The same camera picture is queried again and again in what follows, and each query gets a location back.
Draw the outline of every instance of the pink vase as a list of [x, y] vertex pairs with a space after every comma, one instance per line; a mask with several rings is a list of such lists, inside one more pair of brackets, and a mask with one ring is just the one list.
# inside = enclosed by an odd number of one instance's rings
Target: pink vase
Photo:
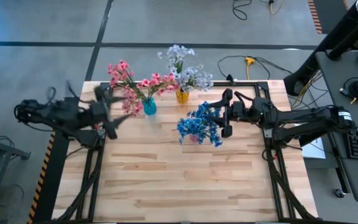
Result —
[[191, 141], [193, 141], [193, 142], [197, 142], [197, 140], [198, 140], [198, 134], [191, 134], [191, 135], [190, 135], [190, 139], [191, 139]]

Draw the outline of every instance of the desk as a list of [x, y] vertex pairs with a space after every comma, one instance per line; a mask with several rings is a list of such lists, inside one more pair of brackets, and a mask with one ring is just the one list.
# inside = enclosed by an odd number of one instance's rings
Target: desk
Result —
[[[358, 77], [358, 52], [344, 53], [337, 62], [330, 60], [325, 52], [318, 52], [316, 58], [333, 103], [336, 106], [343, 106], [348, 110], [358, 127], [358, 102], [351, 105], [350, 99], [339, 92], [339, 89], [342, 88], [343, 83], [348, 78]], [[342, 135], [333, 133], [333, 140], [337, 147], [337, 153], [343, 163], [354, 198], [358, 201], [358, 160], [347, 159], [346, 145], [344, 144], [345, 139]]]
[[[99, 82], [86, 82], [81, 99], [89, 100], [96, 85]], [[268, 81], [268, 86], [276, 107], [290, 110], [284, 83]], [[178, 120], [204, 101], [220, 100], [226, 88], [193, 91], [186, 105], [178, 104], [174, 93], [156, 96], [156, 116], [141, 114], [119, 127], [118, 139], [108, 139], [104, 147], [94, 222], [277, 220], [268, 165], [261, 157], [264, 140], [258, 127], [233, 123], [233, 136], [218, 148], [194, 144], [189, 139], [182, 146], [178, 142]], [[253, 88], [231, 88], [255, 97]], [[112, 105], [112, 117], [122, 113], [120, 103]], [[68, 152], [78, 148], [78, 143], [71, 142]], [[86, 153], [79, 151], [65, 161], [54, 218], [65, 211], [79, 192]], [[301, 151], [288, 148], [283, 157], [292, 191], [317, 216]], [[285, 197], [280, 194], [288, 216]], [[89, 195], [84, 211], [88, 206]]]

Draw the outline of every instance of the teal vase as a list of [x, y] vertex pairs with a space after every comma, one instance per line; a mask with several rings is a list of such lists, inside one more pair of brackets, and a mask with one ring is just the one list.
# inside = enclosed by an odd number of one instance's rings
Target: teal vase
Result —
[[155, 105], [154, 98], [147, 97], [146, 99], [142, 100], [143, 110], [144, 113], [147, 115], [153, 115], [157, 112], [157, 106]]

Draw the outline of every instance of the vase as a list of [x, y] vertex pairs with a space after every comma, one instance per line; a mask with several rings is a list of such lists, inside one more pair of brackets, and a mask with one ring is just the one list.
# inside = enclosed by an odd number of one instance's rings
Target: vase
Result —
[[142, 100], [142, 104], [145, 114], [153, 115], [155, 112], [157, 112], [157, 106], [155, 105], [154, 98], [147, 97], [146, 99]]
[[187, 103], [189, 100], [189, 92], [183, 91], [182, 89], [177, 90], [177, 101], [178, 103]]
[[190, 140], [192, 142], [198, 142], [198, 134], [190, 134]]

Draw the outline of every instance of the yellow connector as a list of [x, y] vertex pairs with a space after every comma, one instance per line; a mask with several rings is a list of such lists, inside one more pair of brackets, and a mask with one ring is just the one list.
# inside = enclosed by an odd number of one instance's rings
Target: yellow connector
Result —
[[247, 62], [247, 80], [249, 80], [249, 67], [255, 62], [255, 59], [252, 57], [246, 57]]

